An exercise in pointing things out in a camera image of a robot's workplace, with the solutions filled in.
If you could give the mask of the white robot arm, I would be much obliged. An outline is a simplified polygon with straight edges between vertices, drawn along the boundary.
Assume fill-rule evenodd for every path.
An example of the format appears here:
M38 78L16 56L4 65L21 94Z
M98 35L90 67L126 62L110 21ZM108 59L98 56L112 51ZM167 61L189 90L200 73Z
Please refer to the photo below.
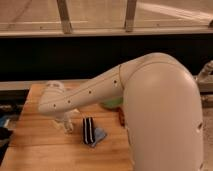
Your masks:
M203 112L188 69L165 53L149 53L67 90L49 81L38 111L46 116L121 97L134 171L203 171Z

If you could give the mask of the green object under arm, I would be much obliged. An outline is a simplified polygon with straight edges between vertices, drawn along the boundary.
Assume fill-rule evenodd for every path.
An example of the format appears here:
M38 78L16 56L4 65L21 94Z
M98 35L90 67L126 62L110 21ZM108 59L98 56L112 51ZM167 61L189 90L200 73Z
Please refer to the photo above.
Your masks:
M118 97L111 100L103 101L100 103L100 106L108 110L114 110L120 107L122 104L123 104L123 98Z

